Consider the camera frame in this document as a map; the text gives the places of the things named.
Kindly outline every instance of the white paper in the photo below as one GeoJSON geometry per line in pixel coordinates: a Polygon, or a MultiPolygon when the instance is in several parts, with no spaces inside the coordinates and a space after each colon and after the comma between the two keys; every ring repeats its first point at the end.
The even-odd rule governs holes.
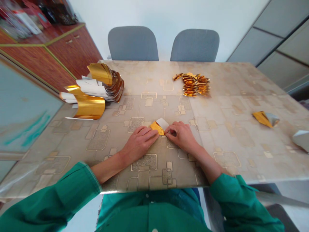
{"type": "Polygon", "coordinates": [[[74,94],[66,93],[66,92],[60,92],[60,98],[62,98],[63,100],[65,100],[65,99],[76,99],[74,94]]]}
{"type": "Polygon", "coordinates": [[[96,79],[91,80],[77,80],[76,83],[80,86],[81,91],[86,94],[94,95],[96,97],[107,97],[107,93],[104,86],[100,86],[100,83],[96,79]]]}
{"type": "MultiPolygon", "coordinates": [[[[65,117],[67,119],[78,119],[78,118],[70,118],[70,117],[65,117]]],[[[80,120],[94,120],[94,119],[80,119],[80,120]]]]}
{"type": "Polygon", "coordinates": [[[169,127],[169,124],[163,118],[159,118],[156,122],[164,131],[169,127]]]}
{"type": "Polygon", "coordinates": [[[76,99],[64,99],[67,103],[77,103],[76,99]]]}
{"type": "Polygon", "coordinates": [[[85,77],[85,76],[81,76],[81,78],[83,79],[83,80],[91,80],[92,78],[90,78],[90,77],[85,77]]]}
{"type": "Polygon", "coordinates": [[[275,126],[276,123],[278,123],[278,121],[280,120],[276,115],[272,113],[265,113],[265,115],[272,126],[275,126]]]}
{"type": "Polygon", "coordinates": [[[296,132],[292,137],[292,141],[309,153],[309,131],[300,130],[296,132]]]}

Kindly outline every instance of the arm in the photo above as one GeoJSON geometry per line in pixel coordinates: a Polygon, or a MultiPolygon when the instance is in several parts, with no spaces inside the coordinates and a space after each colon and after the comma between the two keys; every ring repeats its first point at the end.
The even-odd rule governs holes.
{"type": "Polygon", "coordinates": [[[124,148],[91,169],[77,163],[56,184],[10,207],[0,217],[3,231],[59,231],[85,204],[101,192],[101,184],[146,154],[159,137],[157,130],[139,127],[124,148]]]}
{"type": "Polygon", "coordinates": [[[188,124],[174,122],[166,129],[165,134],[199,161],[211,185],[210,192],[219,202],[222,214],[226,217],[225,231],[284,231],[280,220],[273,218],[257,200],[255,189],[248,186],[240,175],[231,177],[197,143],[188,124]]]}

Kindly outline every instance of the person's left hand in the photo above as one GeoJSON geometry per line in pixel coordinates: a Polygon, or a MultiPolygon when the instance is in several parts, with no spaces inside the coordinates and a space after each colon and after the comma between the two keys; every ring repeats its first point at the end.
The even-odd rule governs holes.
{"type": "Polygon", "coordinates": [[[130,165],[143,157],[158,137],[159,132],[157,130],[140,126],[133,132],[119,153],[127,161],[126,163],[130,165]]]}

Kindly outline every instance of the white wall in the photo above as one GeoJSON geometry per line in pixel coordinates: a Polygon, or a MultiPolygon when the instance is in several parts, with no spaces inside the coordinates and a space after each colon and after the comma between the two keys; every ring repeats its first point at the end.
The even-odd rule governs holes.
{"type": "Polygon", "coordinates": [[[217,62],[225,62],[269,0],[69,0],[104,59],[108,33],[117,26],[146,26],[155,34],[160,61],[169,61],[174,39],[189,28],[220,36],[217,62]]]}

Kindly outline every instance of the green shirt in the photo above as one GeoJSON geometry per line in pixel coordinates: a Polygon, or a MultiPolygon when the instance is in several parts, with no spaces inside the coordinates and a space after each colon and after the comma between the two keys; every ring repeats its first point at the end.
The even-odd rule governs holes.
{"type": "MultiPolygon", "coordinates": [[[[60,231],[101,186],[85,163],[77,163],[55,185],[10,207],[1,231],[60,231]]],[[[222,174],[210,187],[226,217],[225,231],[284,231],[241,176],[222,174]]],[[[104,195],[97,231],[210,231],[192,189],[104,195]]]]}

